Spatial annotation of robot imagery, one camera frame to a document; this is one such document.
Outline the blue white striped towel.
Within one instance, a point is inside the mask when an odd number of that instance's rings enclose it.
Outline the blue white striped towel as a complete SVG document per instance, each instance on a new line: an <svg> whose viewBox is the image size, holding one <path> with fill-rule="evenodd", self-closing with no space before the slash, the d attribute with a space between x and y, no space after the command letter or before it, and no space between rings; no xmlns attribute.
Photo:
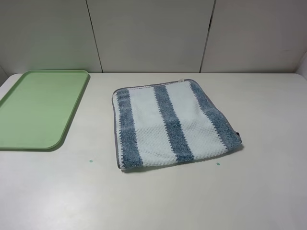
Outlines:
<svg viewBox="0 0 307 230"><path fill-rule="evenodd" d="M192 79L113 92L118 168L164 167L214 159L242 139Z"/></svg>

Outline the green plastic tray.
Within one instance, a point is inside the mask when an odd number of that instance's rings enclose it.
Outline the green plastic tray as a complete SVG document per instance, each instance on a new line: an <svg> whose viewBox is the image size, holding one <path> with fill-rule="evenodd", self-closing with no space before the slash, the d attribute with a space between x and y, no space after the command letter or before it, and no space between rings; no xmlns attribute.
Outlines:
<svg viewBox="0 0 307 230"><path fill-rule="evenodd" d="M0 101L0 149L47 151L65 138L90 79L85 70L31 70Z"/></svg>

